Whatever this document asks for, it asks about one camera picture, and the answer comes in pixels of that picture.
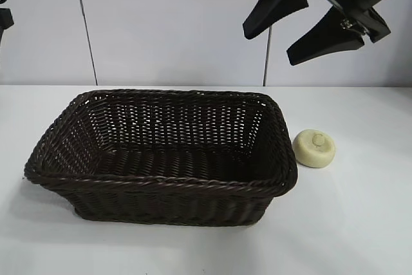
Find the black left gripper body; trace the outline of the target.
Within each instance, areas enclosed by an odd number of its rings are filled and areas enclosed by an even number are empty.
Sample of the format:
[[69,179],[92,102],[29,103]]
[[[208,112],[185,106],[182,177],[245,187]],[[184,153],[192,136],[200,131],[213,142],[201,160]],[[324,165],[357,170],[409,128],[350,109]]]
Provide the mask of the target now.
[[4,31],[9,29],[14,25],[14,19],[12,16],[11,9],[2,8],[0,9],[0,41],[3,38]]

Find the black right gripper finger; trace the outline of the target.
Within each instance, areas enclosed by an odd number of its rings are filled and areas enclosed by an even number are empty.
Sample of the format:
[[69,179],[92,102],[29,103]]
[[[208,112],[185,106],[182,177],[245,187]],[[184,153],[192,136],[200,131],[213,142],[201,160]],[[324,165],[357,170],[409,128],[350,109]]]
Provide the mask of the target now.
[[243,22],[244,36],[253,39],[282,18],[307,7],[307,0],[258,0]]
[[332,7],[287,49],[287,55],[290,64],[297,65],[331,53],[358,50],[364,46],[365,35],[376,43],[390,33],[385,20],[373,8],[348,13]]

